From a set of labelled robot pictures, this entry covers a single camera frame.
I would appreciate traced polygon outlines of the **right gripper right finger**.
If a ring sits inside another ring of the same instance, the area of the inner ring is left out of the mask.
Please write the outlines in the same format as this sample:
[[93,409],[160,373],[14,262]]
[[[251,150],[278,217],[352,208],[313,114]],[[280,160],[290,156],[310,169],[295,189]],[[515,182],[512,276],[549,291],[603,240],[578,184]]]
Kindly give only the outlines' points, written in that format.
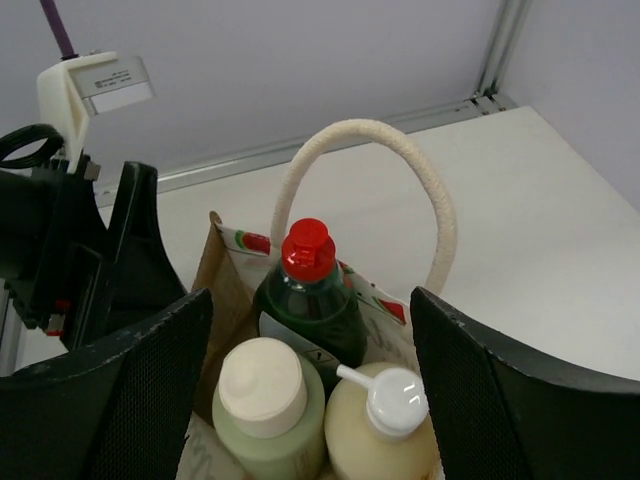
[[423,287],[410,313],[446,478],[638,478],[638,381],[543,353]]

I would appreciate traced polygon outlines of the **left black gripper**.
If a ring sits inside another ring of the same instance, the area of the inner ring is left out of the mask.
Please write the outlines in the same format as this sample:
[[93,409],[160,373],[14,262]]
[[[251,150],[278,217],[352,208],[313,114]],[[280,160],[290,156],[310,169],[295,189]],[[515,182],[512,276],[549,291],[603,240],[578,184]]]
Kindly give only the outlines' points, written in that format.
[[110,222],[94,200],[100,166],[50,160],[4,173],[4,292],[29,329],[69,350],[163,310],[186,294],[157,215],[155,168],[124,164]]

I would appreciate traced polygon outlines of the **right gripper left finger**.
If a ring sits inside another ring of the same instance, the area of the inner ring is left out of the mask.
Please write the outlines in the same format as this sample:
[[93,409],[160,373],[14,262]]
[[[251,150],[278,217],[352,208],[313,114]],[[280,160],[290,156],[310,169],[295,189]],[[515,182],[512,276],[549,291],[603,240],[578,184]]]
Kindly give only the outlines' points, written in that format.
[[198,290],[2,378],[2,478],[174,478],[212,313]]

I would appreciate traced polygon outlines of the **dark green bottle red cap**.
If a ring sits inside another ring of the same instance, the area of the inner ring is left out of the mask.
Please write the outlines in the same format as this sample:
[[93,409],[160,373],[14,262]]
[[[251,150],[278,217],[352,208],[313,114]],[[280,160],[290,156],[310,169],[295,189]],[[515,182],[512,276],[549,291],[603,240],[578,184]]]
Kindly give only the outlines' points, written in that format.
[[286,343],[311,362],[326,396],[339,382],[340,364],[363,363],[367,331],[357,295],[322,221],[303,218],[291,226],[253,307],[258,335]]

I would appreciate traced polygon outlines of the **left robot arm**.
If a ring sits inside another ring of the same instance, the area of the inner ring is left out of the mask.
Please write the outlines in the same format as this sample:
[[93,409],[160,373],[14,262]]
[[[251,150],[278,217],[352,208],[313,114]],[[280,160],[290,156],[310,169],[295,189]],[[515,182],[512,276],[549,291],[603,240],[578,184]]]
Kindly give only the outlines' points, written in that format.
[[164,248],[155,168],[124,164],[108,222],[82,155],[33,124],[1,139],[1,278],[29,329],[74,350],[160,312],[186,293]]

